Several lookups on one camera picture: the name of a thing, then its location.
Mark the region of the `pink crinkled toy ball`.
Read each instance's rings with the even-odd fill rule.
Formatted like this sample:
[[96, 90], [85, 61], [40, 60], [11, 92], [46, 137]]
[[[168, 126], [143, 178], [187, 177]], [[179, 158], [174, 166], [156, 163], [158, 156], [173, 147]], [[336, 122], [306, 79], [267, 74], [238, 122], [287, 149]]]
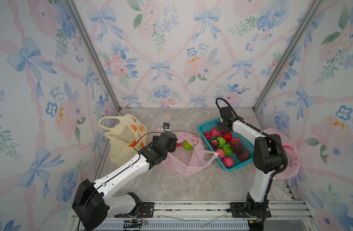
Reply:
[[236, 141], [241, 141], [239, 138], [232, 138], [231, 141], [230, 141], [230, 144], [236, 142]]

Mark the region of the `green crinkled toy vegetable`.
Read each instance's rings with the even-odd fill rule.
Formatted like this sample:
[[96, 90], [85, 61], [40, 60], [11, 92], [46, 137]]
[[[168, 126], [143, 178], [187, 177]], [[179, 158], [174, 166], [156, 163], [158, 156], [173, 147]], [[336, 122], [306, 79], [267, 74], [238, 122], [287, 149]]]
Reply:
[[218, 137], [217, 141], [218, 141], [219, 148], [222, 148], [226, 144], [226, 140], [223, 137]]

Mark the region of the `dark red apple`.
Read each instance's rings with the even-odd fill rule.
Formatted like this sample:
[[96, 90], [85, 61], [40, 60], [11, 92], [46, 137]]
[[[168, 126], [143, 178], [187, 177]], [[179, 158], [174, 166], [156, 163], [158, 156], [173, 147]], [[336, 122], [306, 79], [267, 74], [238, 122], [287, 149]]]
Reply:
[[217, 149], [220, 145], [218, 139], [213, 139], [209, 143], [214, 150]]

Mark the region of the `yellow knotted plastic bag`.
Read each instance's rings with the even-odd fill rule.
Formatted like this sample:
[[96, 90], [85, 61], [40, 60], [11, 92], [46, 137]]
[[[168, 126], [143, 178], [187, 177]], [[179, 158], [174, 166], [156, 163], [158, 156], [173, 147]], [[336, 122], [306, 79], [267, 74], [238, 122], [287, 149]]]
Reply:
[[[106, 127], [101, 124], [106, 119], [115, 119], [118, 123], [114, 127]], [[110, 142], [110, 160], [119, 167], [146, 145], [147, 127], [131, 114], [105, 116], [98, 121], [98, 125], [107, 130], [104, 135]]]

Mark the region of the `green apple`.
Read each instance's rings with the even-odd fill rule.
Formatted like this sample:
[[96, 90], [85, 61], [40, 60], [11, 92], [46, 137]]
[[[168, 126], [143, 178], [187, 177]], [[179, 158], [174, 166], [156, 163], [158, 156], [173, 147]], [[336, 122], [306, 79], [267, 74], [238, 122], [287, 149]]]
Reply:
[[227, 156], [231, 156], [234, 154], [233, 150], [231, 149], [230, 144], [225, 144], [222, 149], [224, 150], [224, 152], [226, 153]]

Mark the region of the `green toy pear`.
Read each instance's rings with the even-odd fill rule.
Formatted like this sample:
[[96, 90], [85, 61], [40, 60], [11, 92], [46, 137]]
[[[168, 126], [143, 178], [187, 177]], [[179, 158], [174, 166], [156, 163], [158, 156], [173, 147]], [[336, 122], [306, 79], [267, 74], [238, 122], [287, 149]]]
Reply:
[[189, 144], [189, 142], [188, 142], [187, 140], [185, 140], [185, 141], [183, 142], [183, 148], [184, 148], [185, 150], [191, 151], [194, 147], [193, 147], [191, 144]]

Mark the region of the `dark purple round fruit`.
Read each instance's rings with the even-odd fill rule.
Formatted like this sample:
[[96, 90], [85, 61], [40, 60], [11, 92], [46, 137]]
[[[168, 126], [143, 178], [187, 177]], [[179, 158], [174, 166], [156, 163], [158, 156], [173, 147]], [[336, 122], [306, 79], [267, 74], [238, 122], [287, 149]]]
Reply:
[[246, 161], [250, 158], [251, 153], [248, 150], [244, 150], [240, 154], [236, 154], [236, 157], [239, 161]]

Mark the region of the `pink printed plastic bag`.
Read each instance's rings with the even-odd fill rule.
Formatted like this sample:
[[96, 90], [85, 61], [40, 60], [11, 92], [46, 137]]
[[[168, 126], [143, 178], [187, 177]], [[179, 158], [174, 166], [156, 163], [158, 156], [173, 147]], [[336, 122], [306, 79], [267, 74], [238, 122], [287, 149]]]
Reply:
[[277, 134], [280, 136], [282, 146], [288, 158], [287, 168], [282, 173], [277, 174], [274, 178], [276, 180], [286, 180], [297, 176], [299, 173], [300, 158], [292, 141], [284, 133], [281, 133], [274, 128], [265, 129], [264, 132], [270, 135]]

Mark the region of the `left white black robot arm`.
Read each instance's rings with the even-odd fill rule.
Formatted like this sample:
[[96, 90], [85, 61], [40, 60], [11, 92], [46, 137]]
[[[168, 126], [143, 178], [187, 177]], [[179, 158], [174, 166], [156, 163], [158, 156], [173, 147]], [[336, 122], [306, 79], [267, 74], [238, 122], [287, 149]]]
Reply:
[[135, 217], [141, 212], [142, 201], [133, 193], [115, 197], [127, 183], [162, 163], [175, 151], [176, 134], [156, 132], [152, 141], [117, 170], [93, 182], [84, 180], [78, 186], [72, 209], [86, 231], [97, 228], [106, 218], [117, 215]]

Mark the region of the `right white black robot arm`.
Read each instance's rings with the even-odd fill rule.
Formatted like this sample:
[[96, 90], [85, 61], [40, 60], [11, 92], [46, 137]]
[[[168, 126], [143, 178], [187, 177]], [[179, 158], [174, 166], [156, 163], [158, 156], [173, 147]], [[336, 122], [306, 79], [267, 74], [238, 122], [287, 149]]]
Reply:
[[231, 106], [219, 108], [219, 132], [233, 131], [254, 145], [253, 163], [256, 167], [255, 178], [247, 194], [245, 212], [256, 223], [263, 223], [269, 211], [268, 195], [274, 177], [288, 166], [287, 154], [282, 146], [280, 136], [268, 134], [238, 116]]

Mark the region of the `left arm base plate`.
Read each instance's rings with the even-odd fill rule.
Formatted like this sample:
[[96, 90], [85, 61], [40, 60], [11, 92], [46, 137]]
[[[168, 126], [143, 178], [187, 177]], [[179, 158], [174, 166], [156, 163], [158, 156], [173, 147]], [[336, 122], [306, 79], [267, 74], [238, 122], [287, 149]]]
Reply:
[[115, 218], [152, 218], [154, 214], [154, 202], [142, 202], [136, 204], [135, 208], [128, 214], [118, 214]]

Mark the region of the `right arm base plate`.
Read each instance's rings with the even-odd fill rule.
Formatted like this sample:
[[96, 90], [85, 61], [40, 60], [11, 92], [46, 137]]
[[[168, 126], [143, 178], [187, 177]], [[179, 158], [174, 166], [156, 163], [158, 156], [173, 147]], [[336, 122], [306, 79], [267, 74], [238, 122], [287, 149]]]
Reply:
[[246, 202], [231, 202], [227, 213], [231, 213], [234, 218], [261, 218], [265, 214], [266, 218], [272, 217], [268, 202], [263, 203], [247, 203]]

